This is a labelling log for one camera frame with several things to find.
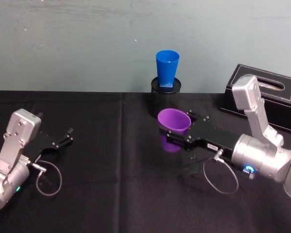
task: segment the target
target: wall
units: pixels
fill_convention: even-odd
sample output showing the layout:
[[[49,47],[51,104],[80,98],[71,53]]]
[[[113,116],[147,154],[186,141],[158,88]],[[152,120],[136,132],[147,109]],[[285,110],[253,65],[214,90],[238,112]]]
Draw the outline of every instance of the wall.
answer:
[[[291,0],[0,0],[0,90],[149,91],[162,49],[182,92],[291,76]]]

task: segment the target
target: purple cup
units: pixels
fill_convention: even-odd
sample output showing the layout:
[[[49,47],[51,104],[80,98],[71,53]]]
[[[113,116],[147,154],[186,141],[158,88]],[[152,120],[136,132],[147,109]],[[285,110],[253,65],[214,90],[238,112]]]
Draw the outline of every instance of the purple cup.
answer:
[[[183,111],[174,108],[166,108],[159,112],[159,123],[164,127],[179,134],[185,134],[191,125],[190,117]],[[167,137],[161,135],[162,147],[168,152],[177,152],[181,147],[167,142]]]

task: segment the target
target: black cylindrical container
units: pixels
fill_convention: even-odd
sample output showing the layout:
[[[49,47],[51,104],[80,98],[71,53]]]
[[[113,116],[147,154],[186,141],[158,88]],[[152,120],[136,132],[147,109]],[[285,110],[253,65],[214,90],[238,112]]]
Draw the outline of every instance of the black cylindrical container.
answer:
[[[156,77],[151,82],[151,97],[148,102],[150,115],[157,118],[158,113],[165,108],[178,108],[177,93],[180,92],[181,82],[175,78],[173,87],[160,87]]]

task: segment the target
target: blue led light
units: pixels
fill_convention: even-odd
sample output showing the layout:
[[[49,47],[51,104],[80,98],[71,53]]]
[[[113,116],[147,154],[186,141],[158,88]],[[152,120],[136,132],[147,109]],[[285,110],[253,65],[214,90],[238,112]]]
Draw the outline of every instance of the blue led light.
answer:
[[[254,173],[254,168],[251,166],[246,166],[244,169],[246,169],[247,171]]]

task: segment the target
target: cable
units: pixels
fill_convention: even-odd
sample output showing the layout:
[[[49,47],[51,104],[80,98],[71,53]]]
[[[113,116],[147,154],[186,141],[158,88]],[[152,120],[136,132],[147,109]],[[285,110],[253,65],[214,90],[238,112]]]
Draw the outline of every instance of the cable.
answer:
[[[238,187],[239,187],[239,183],[238,183],[238,179],[237,179],[237,176],[236,176],[236,174],[235,174],[235,172],[232,170],[232,168],[227,164],[227,163],[225,163],[224,162],[224,160],[223,159],[218,159],[217,160],[218,162],[220,162],[220,163],[222,163],[222,164],[224,164],[225,166],[227,166],[227,168],[231,171],[231,173],[232,173],[232,175],[233,175],[233,177],[235,178],[235,181],[236,181],[236,188],[232,191],[232,192],[223,192],[223,191],[221,191],[221,190],[219,190],[210,180],[209,180],[209,178],[207,177],[207,175],[206,175],[206,172],[205,172],[205,163],[203,164],[203,172],[204,172],[204,176],[205,176],[205,178],[206,178],[206,180],[208,181],[208,183],[217,191],[217,192],[219,192],[219,193],[221,193],[221,194],[225,194],[225,195],[228,195],[228,194],[233,194],[233,193],[235,193],[235,192],[237,192],[237,190],[238,190]]]
[[[39,180],[40,180],[40,177],[41,177],[41,175],[42,175],[42,173],[40,172],[40,174],[39,174],[38,177],[37,177],[37,180],[35,181],[35,186],[36,186],[37,190],[39,191],[39,193],[41,193],[42,195],[47,196],[47,197],[51,197],[51,196],[56,195],[56,194],[60,191],[60,189],[62,188],[62,183],[63,183],[63,178],[62,178],[62,174],[60,173],[60,170],[58,169],[58,167],[57,167],[56,165],[52,164],[51,162],[48,162],[48,161],[45,161],[45,160],[39,160],[39,161],[37,161],[37,162],[38,162],[38,163],[41,162],[41,163],[45,163],[45,164],[49,164],[49,165],[53,166],[53,167],[57,170],[58,175],[59,175],[59,179],[60,179],[60,181],[59,181],[59,187],[58,187],[58,189],[57,189],[56,192],[51,193],[51,194],[45,193],[45,192],[43,192],[43,191],[39,188],[39,185],[38,185]]]

